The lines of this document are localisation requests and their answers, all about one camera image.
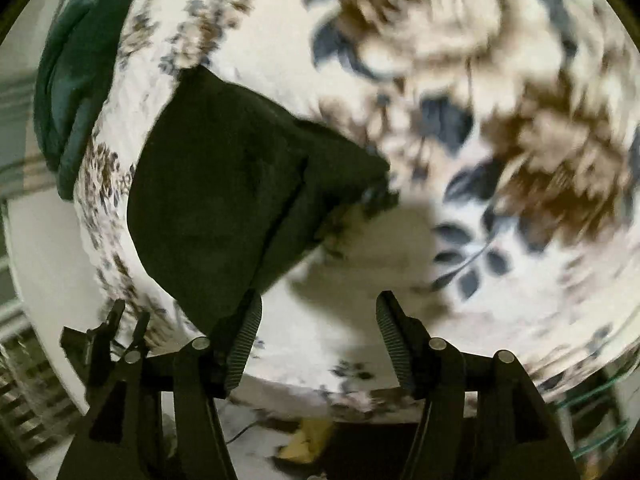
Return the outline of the window with metal grille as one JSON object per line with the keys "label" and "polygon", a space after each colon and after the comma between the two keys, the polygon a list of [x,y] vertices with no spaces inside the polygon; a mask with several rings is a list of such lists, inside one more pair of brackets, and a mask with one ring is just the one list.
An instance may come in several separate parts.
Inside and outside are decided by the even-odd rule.
{"label": "window with metal grille", "polygon": [[80,411],[58,379],[22,310],[1,306],[1,428],[27,460],[74,432]]}

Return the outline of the black garment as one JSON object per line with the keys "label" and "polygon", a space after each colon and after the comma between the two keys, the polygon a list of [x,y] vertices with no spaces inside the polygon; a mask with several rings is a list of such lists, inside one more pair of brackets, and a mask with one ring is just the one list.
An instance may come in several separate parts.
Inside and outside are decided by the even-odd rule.
{"label": "black garment", "polygon": [[387,173],[380,155],[195,67],[145,142],[128,231],[146,274],[206,333]]}

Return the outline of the dark green folded duvet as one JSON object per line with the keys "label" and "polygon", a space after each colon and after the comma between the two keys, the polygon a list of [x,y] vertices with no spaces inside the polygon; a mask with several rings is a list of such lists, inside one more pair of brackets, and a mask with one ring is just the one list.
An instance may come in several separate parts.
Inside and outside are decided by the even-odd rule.
{"label": "dark green folded duvet", "polygon": [[70,0],[40,58],[34,130],[58,196],[71,200],[89,136],[110,92],[132,0]]}

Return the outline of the floral bed blanket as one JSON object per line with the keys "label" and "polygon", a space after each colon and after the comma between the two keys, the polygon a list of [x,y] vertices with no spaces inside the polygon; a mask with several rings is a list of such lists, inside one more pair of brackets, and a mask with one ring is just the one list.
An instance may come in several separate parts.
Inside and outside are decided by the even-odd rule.
{"label": "floral bed blanket", "polygon": [[390,170],[265,284],[240,401],[416,418],[379,292],[463,351],[514,351],[554,399],[639,345],[639,53],[608,0],[132,0],[75,185],[104,296],[151,348],[198,336],[149,274],[130,188],[189,68],[328,126]]}

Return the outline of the grey green curtain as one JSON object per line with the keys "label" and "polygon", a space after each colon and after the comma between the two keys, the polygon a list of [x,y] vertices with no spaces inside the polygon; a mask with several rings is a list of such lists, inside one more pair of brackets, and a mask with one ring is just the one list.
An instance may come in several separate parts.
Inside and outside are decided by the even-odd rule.
{"label": "grey green curtain", "polygon": [[55,187],[34,129],[34,96],[42,48],[1,48],[1,200]]}

